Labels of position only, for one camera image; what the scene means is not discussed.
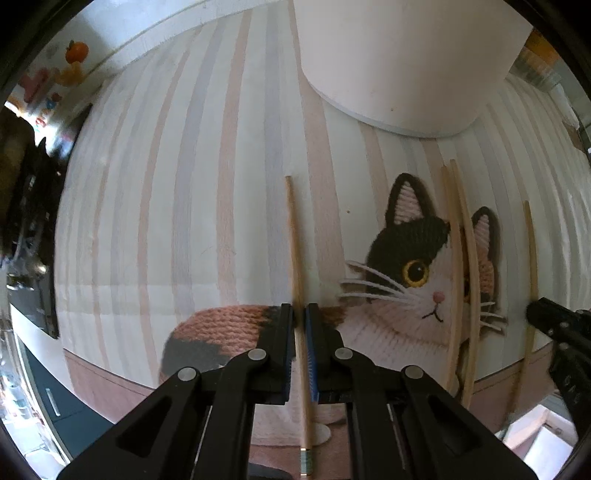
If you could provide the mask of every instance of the cat artwork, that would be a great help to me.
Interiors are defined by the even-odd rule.
[[[495,269],[494,215],[479,209],[472,227],[477,242],[483,326],[500,330],[493,312]],[[450,225],[435,215],[418,178],[400,174],[392,186],[384,228],[369,247],[365,263],[347,261],[356,278],[343,279],[339,306],[321,307],[324,321],[343,343],[376,365],[400,370],[419,365],[443,382],[452,328],[452,247]],[[465,286],[469,294],[469,283]],[[466,306],[463,324],[469,324]],[[278,319],[279,307],[241,305],[202,310],[177,326],[166,341],[161,362],[164,381],[182,367],[200,371],[221,367],[231,357],[254,348],[261,329]],[[294,363],[292,379],[297,378]],[[297,406],[300,392],[292,383],[285,406],[257,406],[254,445],[299,445]],[[315,444],[331,437],[332,423],[344,419],[342,406],[315,406]]]

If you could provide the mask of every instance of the bamboo stick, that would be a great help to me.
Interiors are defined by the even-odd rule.
[[[534,222],[531,217],[530,203],[526,200],[523,202],[523,210],[525,215],[525,226],[527,227],[527,237],[529,240],[529,253],[530,253],[530,301],[538,300],[540,298],[538,292],[538,252],[537,245],[535,243],[535,230]],[[529,323],[525,327],[525,354],[521,369],[519,370],[519,376],[517,383],[511,395],[511,401],[509,402],[509,410],[507,418],[504,424],[505,433],[511,422],[514,421],[515,414],[519,409],[519,400],[521,399],[521,393],[523,392],[523,383],[527,371],[530,367],[531,356],[534,352],[534,341],[535,341],[535,328]]]
[[[462,258],[462,239],[460,233],[460,220],[458,218],[458,205],[455,195],[455,186],[448,166],[441,167],[443,190],[447,200],[449,212],[450,239],[452,247],[452,307],[450,311],[451,332],[449,349],[447,351],[447,370],[444,385],[448,392],[452,392],[457,385],[456,369],[460,354],[460,341],[462,337],[462,310],[464,301],[464,267]]]
[[[466,378],[464,379],[464,386],[462,389],[462,405],[464,408],[469,408],[472,394],[474,392],[476,360],[478,358],[478,344],[480,337],[480,274],[478,270],[478,255],[476,253],[476,240],[474,238],[472,218],[468,211],[462,177],[460,176],[457,161],[452,160],[451,165],[464,223],[466,249],[468,251],[468,271],[470,277],[470,344],[468,346]]]
[[[291,177],[285,177],[287,189],[287,209],[290,229],[291,250],[291,292],[294,310],[295,359],[298,363],[298,382],[300,383],[301,406],[301,445],[300,460],[302,477],[311,478],[312,461],[312,405],[310,396],[310,380],[308,372],[308,353],[306,345],[306,331],[304,327],[304,278],[302,272],[300,242],[296,215],[296,201]]]

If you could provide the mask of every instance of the cabinet handle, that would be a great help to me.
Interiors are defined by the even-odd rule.
[[[56,399],[53,398],[53,393],[51,393],[49,388],[46,388],[45,392],[47,393],[47,398],[49,398],[49,403],[53,407],[53,411],[56,413],[56,417],[61,417],[60,410],[57,408]]]

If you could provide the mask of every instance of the cat mouth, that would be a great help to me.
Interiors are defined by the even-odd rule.
[[[435,305],[435,308],[433,309],[433,311],[431,313],[427,313],[426,315],[423,315],[421,317],[421,319],[426,319],[426,318],[430,317],[431,315],[435,315],[435,318],[439,322],[443,323],[443,320],[441,320],[441,318],[439,318],[439,315],[437,314],[437,307],[439,307],[439,305]]]

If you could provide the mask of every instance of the cat nose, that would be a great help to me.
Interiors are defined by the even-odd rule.
[[[435,303],[441,303],[445,300],[445,295],[442,291],[433,292],[433,301]]]

